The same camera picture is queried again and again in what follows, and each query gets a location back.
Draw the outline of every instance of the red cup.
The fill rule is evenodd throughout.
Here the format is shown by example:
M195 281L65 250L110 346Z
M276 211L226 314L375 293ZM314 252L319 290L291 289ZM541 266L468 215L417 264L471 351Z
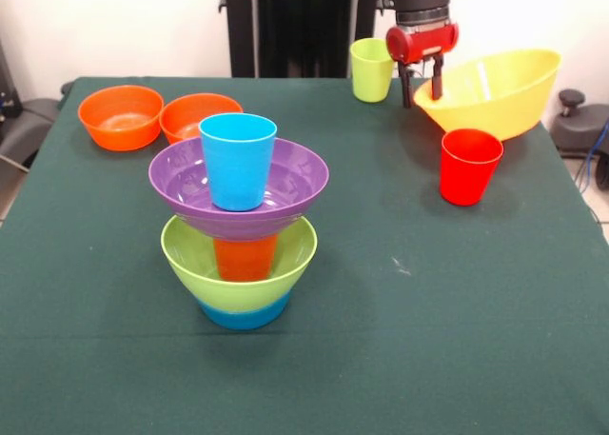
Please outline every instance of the red cup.
M476 129L457 129L442 138L440 194L461 207L477 204L503 156L501 141Z
M277 234L253 242L229 242L214 238L218 273L226 281L264 280L270 273Z

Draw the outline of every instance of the stacked bowls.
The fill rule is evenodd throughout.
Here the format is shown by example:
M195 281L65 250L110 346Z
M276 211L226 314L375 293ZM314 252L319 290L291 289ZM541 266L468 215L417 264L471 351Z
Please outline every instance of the stacked bowls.
M252 329L277 318L317 248L303 215L327 184L327 165L274 134L264 148L252 145L257 139L248 135L266 129L265 121L271 123L234 112L207 117L202 137L165 148L148 169L175 213L163 228L163 252L203 312L227 328ZM235 149L236 141L244 144ZM266 168L250 159L265 151Z

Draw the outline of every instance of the blue bowl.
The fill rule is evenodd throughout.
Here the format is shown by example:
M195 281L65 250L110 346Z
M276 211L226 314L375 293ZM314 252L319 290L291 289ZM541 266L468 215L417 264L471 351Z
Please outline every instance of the blue bowl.
M244 311L243 313L221 311L204 304L200 300L197 300L197 302L199 302L201 309L207 317L218 326L232 330L252 330L275 321L284 311L288 300L289 292L270 305L253 311Z

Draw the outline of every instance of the yellow bowl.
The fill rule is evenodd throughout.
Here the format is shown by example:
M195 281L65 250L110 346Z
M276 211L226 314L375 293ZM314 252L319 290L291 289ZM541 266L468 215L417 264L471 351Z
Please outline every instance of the yellow bowl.
M440 100L431 98L430 80L414 101L447 132L480 129L506 140L540 120L559 64L560 55L550 49L493 54L447 70Z

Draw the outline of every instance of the blue cable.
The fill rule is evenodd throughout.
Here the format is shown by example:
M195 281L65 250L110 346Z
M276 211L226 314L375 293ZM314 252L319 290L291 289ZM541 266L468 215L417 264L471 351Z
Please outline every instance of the blue cable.
M590 148L590 150L588 151L588 154L586 155L586 159L584 162L584 164L586 165L586 168L587 168L586 185L581 190L582 194L590 186L590 166L592 165L592 157L595 155L595 153L599 149L600 144L603 142L603 140L607 136L608 132L609 132L609 119L605 122L605 126L602 128L602 132L600 133L599 138L597 139L597 142Z

